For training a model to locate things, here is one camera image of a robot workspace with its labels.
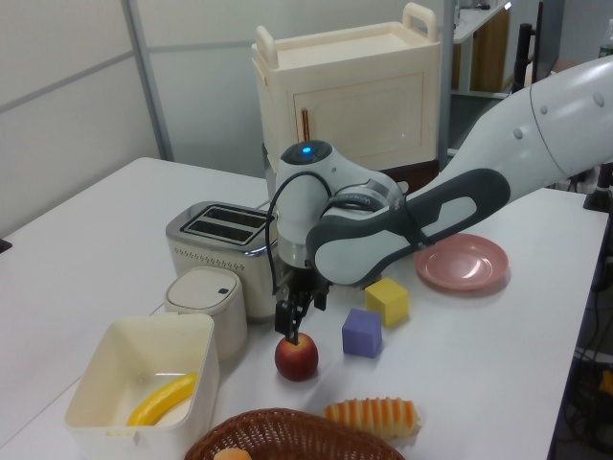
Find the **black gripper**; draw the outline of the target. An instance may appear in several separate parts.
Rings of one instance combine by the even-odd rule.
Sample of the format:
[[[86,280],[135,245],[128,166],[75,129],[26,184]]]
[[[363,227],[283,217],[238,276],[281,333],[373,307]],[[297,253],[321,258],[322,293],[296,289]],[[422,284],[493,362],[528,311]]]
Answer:
[[[324,311],[331,282],[315,268],[297,268],[282,263],[278,273],[275,309],[275,331],[299,344],[299,330],[309,307]]]

